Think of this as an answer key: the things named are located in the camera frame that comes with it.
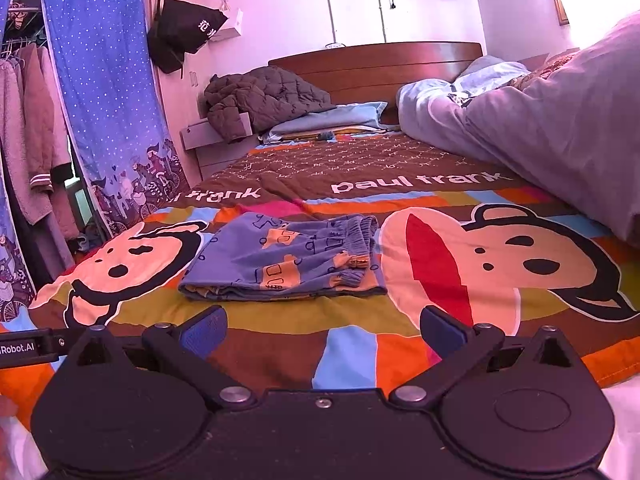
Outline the blue patterned kids pants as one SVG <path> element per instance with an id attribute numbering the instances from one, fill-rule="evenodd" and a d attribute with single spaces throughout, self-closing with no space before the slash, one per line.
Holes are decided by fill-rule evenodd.
<path id="1" fill-rule="evenodd" d="M 286 221 L 247 212 L 212 236 L 179 290 L 222 301 L 384 294 L 377 230 L 363 214 Z"/>

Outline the colourful paul frank bedspread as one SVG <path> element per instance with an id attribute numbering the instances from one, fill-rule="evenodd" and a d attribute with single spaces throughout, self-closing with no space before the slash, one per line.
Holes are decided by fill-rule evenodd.
<path id="1" fill-rule="evenodd" d="M 639 370 L 639 252 L 550 186 L 402 133 L 256 148 L 198 185 L 167 150 L 93 183 L 110 238 L 3 333 L 138 336 L 218 304 L 206 359 L 257 391 L 393 390 L 437 364 L 419 318 L 559 327 L 602 387 Z"/>

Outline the hanging pink fleece garment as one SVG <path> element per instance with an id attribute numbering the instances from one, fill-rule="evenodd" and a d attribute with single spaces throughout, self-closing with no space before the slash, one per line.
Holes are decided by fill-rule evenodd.
<path id="1" fill-rule="evenodd" d="M 73 177 L 68 134 L 49 51 L 28 44 L 1 62 L 1 148 L 18 206 L 32 226 Z"/>

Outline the white bedside cabinet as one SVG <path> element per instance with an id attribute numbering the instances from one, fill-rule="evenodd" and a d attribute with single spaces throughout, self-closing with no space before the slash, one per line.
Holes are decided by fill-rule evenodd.
<path id="1" fill-rule="evenodd" d="M 195 154 L 203 179 L 227 168 L 259 144 L 258 136 L 254 135 L 250 126 L 250 116 L 242 113 L 240 119 L 245 136 L 231 143 L 227 143 L 216 133 L 207 119 L 188 125 L 180 131 L 182 144 L 187 152 Z"/>

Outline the dark quilted jacket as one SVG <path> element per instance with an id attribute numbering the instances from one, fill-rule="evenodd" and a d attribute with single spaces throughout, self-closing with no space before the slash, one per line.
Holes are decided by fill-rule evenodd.
<path id="1" fill-rule="evenodd" d="M 203 96 L 209 125 L 227 143 L 244 136 L 242 114 L 248 115 L 254 133 L 263 133 L 282 122 L 334 108 L 328 92 L 273 66 L 213 76 Z"/>

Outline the grey lilac duvet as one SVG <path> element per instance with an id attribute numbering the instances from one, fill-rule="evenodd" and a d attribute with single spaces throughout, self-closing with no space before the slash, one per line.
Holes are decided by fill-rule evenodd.
<path id="1" fill-rule="evenodd" d="M 506 166 L 638 245 L 638 14 L 524 89 L 462 107 L 419 81 L 400 89 L 397 106 L 413 139 Z"/>

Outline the light blue pillow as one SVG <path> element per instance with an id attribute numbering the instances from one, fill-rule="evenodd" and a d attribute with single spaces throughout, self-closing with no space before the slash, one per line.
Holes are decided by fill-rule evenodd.
<path id="1" fill-rule="evenodd" d="M 379 127 L 386 107 L 385 101 L 337 105 L 332 110 L 312 112 L 281 122 L 264 133 L 260 140 L 262 144 L 273 144 L 280 142 L 288 134 L 294 133 L 326 131 L 349 126 Z"/>

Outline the wooden headboard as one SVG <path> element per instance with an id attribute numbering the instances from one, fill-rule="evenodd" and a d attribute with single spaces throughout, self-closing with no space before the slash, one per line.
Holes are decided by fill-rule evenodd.
<path id="1" fill-rule="evenodd" d="M 408 41 L 326 49 L 269 64 L 328 92 L 334 104 L 385 102 L 383 118 L 396 122 L 402 86 L 428 78 L 454 81 L 482 55 L 477 42 Z"/>

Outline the blue cartoon wardrobe curtain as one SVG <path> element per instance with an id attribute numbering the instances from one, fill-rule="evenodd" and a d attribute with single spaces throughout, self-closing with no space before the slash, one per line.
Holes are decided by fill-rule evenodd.
<path id="1" fill-rule="evenodd" d="M 42 0 L 65 119 L 111 234 L 188 188 L 157 99 L 143 0 Z"/>

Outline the black tote bag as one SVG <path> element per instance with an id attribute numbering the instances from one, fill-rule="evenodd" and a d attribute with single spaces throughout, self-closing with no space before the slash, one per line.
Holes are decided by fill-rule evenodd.
<path id="1" fill-rule="evenodd" d="M 197 54 L 228 21 L 221 10 L 183 0 L 156 0 L 146 35 L 150 59 L 164 74 L 182 72 L 187 54 Z"/>

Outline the white wall shelf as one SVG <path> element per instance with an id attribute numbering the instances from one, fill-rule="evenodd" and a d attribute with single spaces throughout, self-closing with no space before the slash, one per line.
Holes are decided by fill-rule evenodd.
<path id="1" fill-rule="evenodd" d="M 221 42 L 241 36 L 243 18 L 244 13 L 240 8 L 231 9 L 228 13 L 228 20 L 210 38 L 210 42 Z"/>

